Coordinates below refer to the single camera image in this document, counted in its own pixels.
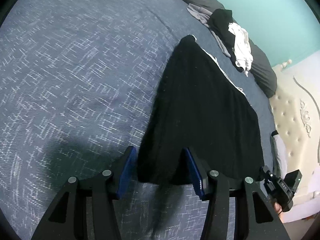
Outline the person's right hand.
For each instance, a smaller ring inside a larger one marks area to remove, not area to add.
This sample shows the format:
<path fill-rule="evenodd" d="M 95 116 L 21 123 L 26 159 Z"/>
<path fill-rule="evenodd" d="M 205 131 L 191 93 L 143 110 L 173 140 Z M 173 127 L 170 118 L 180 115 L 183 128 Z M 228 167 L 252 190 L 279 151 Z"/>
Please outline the person's right hand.
<path fill-rule="evenodd" d="M 275 212 L 277 213 L 277 215 L 280 215 L 283 211 L 281 205 L 277 202 L 274 202 L 273 208 L 274 208 Z"/>

